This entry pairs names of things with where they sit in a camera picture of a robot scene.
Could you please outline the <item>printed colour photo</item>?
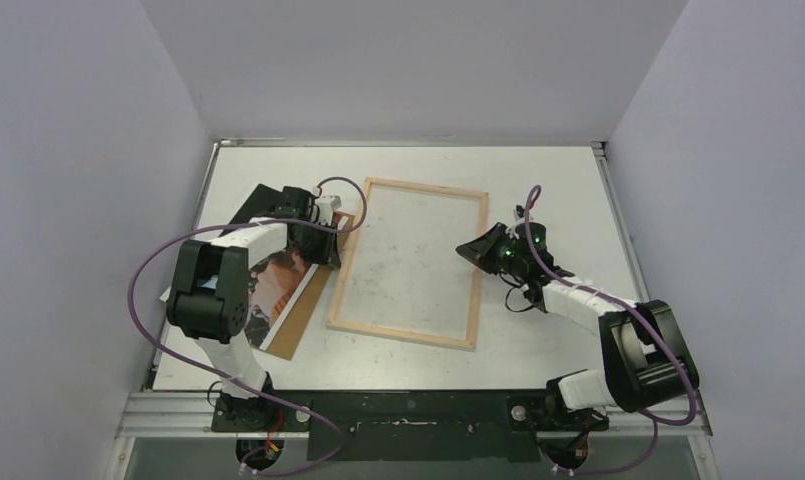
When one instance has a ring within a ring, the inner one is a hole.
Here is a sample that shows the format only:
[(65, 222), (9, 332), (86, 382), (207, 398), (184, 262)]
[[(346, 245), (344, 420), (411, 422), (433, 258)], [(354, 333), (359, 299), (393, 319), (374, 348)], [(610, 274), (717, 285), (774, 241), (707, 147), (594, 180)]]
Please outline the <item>printed colour photo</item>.
[(168, 322), (192, 339), (265, 340), (286, 320), (318, 266), (339, 267), (341, 200), (320, 188), (257, 185), (228, 229), (179, 248), (166, 299)]

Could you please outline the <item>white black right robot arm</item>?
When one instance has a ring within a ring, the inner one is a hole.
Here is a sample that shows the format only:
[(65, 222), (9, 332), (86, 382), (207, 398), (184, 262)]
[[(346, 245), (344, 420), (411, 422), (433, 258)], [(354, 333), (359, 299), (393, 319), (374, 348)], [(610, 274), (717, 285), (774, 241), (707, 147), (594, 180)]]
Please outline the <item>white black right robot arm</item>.
[(699, 374), (671, 307), (608, 294), (557, 265), (536, 222), (495, 224), (456, 253), (484, 273), (518, 290), (530, 308), (555, 314), (599, 340), (602, 366), (547, 382), (543, 422), (555, 429), (608, 407), (683, 426), (697, 416)]

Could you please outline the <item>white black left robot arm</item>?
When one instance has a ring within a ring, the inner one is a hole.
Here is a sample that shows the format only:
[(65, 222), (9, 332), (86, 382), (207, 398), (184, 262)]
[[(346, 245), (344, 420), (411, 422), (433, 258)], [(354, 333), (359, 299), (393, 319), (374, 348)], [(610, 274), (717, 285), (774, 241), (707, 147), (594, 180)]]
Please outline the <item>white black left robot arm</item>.
[(222, 383), (220, 407), (228, 420), (255, 431), (274, 426), (280, 407), (270, 397), (270, 374), (255, 359), (245, 332), (262, 312), (256, 290), (284, 260), (340, 264), (341, 200), (320, 188), (257, 185), (213, 240), (186, 240), (166, 301), (168, 322), (195, 341)]

